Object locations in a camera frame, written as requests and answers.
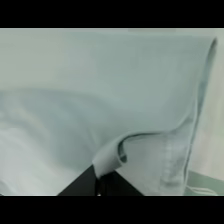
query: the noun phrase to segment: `folded fabric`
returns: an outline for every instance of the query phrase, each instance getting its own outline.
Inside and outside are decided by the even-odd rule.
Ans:
[[[183,193],[214,38],[0,34],[0,73],[19,79],[0,93],[0,193],[57,195],[92,160],[98,177],[126,162],[145,195]]]

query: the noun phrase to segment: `light blue cloth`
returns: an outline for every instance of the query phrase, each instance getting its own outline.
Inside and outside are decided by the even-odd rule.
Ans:
[[[118,168],[125,162],[118,150],[127,154],[118,172],[143,194],[183,193],[198,87],[214,38],[4,32],[1,46],[10,47],[0,48],[1,73],[52,77],[0,95],[2,194],[56,195],[92,160],[97,176]],[[48,41],[56,43],[52,52]]]

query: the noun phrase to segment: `towel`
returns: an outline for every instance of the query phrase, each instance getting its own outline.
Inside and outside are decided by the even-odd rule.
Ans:
[[[1,194],[57,195],[91,163],[145,195],[183,194],[213,37],[0,33]]]

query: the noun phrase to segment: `cloth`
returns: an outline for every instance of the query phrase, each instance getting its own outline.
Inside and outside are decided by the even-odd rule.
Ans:
[[[214,38],[0,32],[0,73],[18,80],[0,94],[2,194],[56,195],[92,160],[99,177],[127,160],[145,195],[183,193]]]

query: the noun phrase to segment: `black object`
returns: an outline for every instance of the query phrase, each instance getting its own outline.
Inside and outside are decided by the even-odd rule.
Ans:
[[[143,196],[116,171],[98,180],[90,166],[58,196]]]

